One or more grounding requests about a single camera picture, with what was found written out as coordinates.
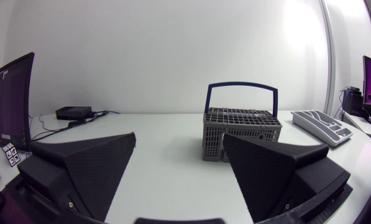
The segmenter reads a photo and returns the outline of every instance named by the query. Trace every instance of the basket handle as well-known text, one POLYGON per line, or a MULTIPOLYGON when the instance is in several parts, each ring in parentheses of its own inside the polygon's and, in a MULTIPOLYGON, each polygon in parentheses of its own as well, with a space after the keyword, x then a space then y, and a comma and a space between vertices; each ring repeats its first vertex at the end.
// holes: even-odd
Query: basket handle
POLYGON ((206 106, 204 106, 204 113, 209 112, 211 89, 214 88, 214 87, 220 87, 220 86, 253 86, 253 87, 258 87, 258 88, 264 88, 266 90, 271 90, 273 92, 273 103, 272 103, 273 114, 272 114, 272 116, 274 118, 277 117, 277 114, 278 114, 278 89, 276 89, 274 87, 267 86, 267 85, 263 85, 263 84, 249 83, 249 82, 222 82, 222 83, 210 84, 209 88, 208 88, 208 95, 206 97, 206 106))

